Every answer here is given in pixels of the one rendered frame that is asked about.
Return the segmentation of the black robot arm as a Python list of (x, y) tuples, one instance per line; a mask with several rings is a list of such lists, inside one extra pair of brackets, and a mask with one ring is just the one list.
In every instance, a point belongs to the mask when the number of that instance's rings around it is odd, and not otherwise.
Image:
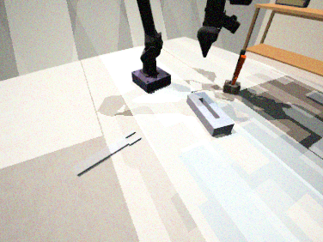
[[(230, 4), (238, 5), (250, 5), (252, 0), (229, 0)], [(210, 4), (222, 4), (225, 5), (226, 0), (207, 0)], [(155, 29), (155, 24), (153, 20), (153, 15), (151, 12), (151, 7), (149, 0), (137, 0), (137, 5), (143, 22), (144, 31), (144, 48), (140, 56), (140, 61), (143, 68), (140, 71), (146, 76), (153, 76), (160, 74), (156, 69), (156, 58), (161, 54), (161, 49), (163, 45), (162, 32), (158, 33)], [(218, 25), (218, 28), (225, 27), (231, 33), (235, 31), (241, 25), (237, 21), (237, 16), (225, 15), (226, 10), (222, 13), (222, 19)]]

